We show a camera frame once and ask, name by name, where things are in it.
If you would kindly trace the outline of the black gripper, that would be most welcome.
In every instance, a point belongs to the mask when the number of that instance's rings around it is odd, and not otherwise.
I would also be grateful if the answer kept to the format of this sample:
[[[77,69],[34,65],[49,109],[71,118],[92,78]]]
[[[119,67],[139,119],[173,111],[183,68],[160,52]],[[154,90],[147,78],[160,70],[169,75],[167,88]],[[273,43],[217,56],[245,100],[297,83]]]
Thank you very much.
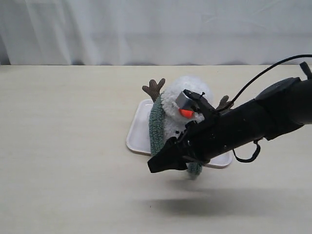
[[[231,150],[232,123],[229,120],[192,120],[186,124],[182,136],[169,138],[147,165],[152,174],[167,170],[185,171],[191,162],[206,164]]]

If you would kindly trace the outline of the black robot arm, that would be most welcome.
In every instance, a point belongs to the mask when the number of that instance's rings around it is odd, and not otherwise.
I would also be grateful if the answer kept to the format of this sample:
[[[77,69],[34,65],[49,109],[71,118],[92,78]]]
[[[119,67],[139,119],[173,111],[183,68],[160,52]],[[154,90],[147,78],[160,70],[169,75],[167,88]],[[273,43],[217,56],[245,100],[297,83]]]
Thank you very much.
[[[187,164],[211,159],[261,139],[272,140],[312,122],[312,81],[287,78],[272,84],[248,102],[221,113],[203,93],[185,89],[180,107],[193,107],[204,116],[190,121],[179,137],[169,138],[148,161],[151,173],[184,171]]]

